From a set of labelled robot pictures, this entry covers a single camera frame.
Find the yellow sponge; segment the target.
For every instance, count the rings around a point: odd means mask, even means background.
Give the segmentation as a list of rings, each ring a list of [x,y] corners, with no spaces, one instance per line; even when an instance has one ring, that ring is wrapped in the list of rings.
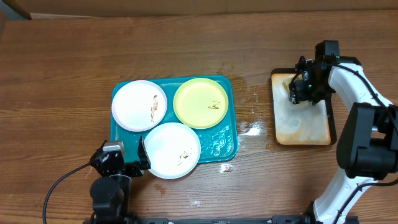
[[[290,78],[288,78],[288,79],[285,79],[285,80],[282,82],[282,86],[284,87],[284,90],[285,90],[285,92],[286,92],[288,95],[290,95],[290,88],[289,88],[289,85],[290,85],[291,81],[292,81],[292,77],[290,77]]]

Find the yellow-green plate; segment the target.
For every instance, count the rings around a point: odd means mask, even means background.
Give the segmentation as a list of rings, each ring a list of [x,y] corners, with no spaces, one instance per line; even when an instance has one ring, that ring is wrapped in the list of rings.
[[[175,92],[173,108],[177,118],[194,129],[208,129],[220,123],[229,108],[226,90],[209,78],[193,78]]]

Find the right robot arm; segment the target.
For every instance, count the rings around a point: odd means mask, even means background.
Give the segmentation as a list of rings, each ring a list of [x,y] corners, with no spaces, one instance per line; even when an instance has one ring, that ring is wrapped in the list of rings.
[[[397,106],[366,78],[356,57],[340,54],[336,40],[315,47],[315,59],[300,57],[289,83],[289,100],[313,105],[336,93],[349,115],[336,147],[338,171],[301,217],[301,223],[357,223],[347,214],[367,189],[388,187],[397,172]]]

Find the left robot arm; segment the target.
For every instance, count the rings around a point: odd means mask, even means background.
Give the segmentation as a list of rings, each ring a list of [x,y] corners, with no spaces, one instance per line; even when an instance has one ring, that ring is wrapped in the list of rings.
[[[100,174],[90,188],[93,215],[90,223],[142,223],[129,211],[132,178],[142,177],[151,168],[144,138],[139,138],[138,160],[126,162],[122,141],[105,141],[90,158],[90,166]]]

